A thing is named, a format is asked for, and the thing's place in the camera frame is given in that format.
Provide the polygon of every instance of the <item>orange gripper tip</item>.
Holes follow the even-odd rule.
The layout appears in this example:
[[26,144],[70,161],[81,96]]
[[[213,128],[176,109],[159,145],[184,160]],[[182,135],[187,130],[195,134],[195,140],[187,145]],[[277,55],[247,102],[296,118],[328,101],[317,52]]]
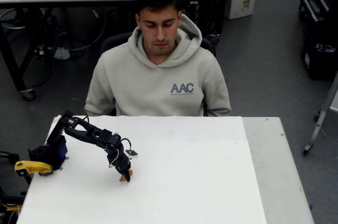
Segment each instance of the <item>orange gripper tip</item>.
[[[132,170],[129,170],[129,175],[130,176],[132,176],[133,175],[133,171]],[[120,181],[121,182],[124,182],[126,180],[126,178],[125,178],[125,176],[123,175],[123,176],[121,176],[121,179],[120,179]]]

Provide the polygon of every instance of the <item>sleeve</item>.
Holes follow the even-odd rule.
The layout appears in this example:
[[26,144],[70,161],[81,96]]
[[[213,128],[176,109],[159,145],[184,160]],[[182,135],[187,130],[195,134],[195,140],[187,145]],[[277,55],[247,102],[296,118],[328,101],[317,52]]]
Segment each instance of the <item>sleeve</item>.
[[88,116],[100,116],[111,114],[114,108],[114,94],[101,56],[94,69],[84,109]]
[[226,81],[220,65],[213,58],[202,83],[204,93],[204,116],[227,116],[231,111]]

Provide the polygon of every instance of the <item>hoodie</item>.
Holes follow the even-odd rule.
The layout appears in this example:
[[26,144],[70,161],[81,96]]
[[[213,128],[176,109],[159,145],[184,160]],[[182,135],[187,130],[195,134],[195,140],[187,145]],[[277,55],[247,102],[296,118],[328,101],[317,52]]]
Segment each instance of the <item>hoodie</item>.
[[185,15],[177,47],[154,64],[136,28],[127,43],[102,54],[93,73],[85,110],[89,116],[225,116],[230,101],[221,68],[200,47],[201,31]]

